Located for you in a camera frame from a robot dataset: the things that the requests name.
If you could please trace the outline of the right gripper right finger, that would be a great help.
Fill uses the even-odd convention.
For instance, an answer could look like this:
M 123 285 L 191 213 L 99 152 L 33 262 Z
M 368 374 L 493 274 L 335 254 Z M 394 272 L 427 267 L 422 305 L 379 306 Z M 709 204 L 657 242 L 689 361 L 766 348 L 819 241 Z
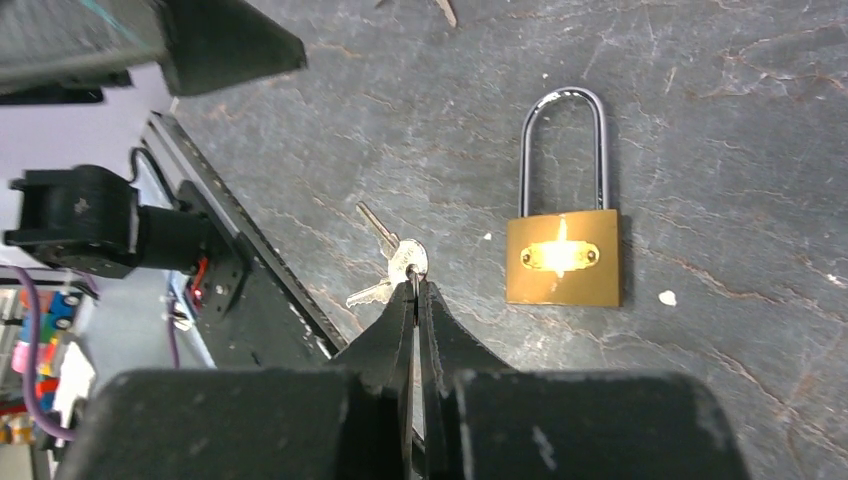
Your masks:
M 509 371 L 511 367 L 469 332 L 449 311 L 437 285 L 419 284 L 418 330 L 424 417 L 423 474 L 426 479 L 460 479 L 456 445 L 459 421 L 451 397 L 462 370 Z

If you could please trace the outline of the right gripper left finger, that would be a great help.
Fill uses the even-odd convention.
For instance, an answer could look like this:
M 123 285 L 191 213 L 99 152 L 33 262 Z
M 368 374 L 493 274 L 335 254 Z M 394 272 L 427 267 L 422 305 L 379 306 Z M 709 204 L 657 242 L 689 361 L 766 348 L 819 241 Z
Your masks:
M 399 284 L 377 320 L 331 364 L 355 375 L 340 447 L 345 479 L 408 479 L 412 470 L 417 296 Z

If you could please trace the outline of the small silver keys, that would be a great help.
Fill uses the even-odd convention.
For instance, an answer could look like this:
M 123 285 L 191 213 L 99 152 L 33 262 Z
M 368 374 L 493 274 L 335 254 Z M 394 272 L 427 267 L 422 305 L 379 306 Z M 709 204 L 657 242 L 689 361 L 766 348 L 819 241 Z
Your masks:
M 401 239 L 390 231 L 364 201 L 359 201 L 356 208 L 375 232 L 387 268 L 386 275 L 375 285 L 348 296 L 346 306 L 351 308 L 375 302 L 386 304 L 400 283 L 410 280 L 412 275 L 419 280 L 426 277 L 429 272 L 428 253 L 420 241 Z

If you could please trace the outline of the brass padlock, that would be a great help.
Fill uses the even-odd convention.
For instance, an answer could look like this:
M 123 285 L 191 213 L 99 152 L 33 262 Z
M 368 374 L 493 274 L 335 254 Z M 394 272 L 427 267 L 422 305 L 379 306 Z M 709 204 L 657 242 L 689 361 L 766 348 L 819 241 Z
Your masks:
M 546 108 L 566 99 L 584 100 L 592 113 L 595 208 L 533 214 L 534 127 Z M 518 216 L 506 226 L 506 302 L 605 308 L 623 304 L 621 215 L 610 206 L 608 164 L 606 112 L 596 93 L 567 86 L 533 104 L 521 132 Z

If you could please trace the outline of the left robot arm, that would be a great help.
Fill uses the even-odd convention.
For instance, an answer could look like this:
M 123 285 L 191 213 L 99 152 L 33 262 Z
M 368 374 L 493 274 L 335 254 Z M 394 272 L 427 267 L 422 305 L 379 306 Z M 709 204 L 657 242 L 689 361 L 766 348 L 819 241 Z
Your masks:
M 246 1 L 5 1 L 3 105 L 97 103 L 155 63 L 170 94 L 198 96 L 303 69 L 303 41 Z M 139 267 L 190 271 L 208 247 L 201 216 L 143 205 L 104 168 L 28 170 L 6 246 L 51 268 L 122 278 Z

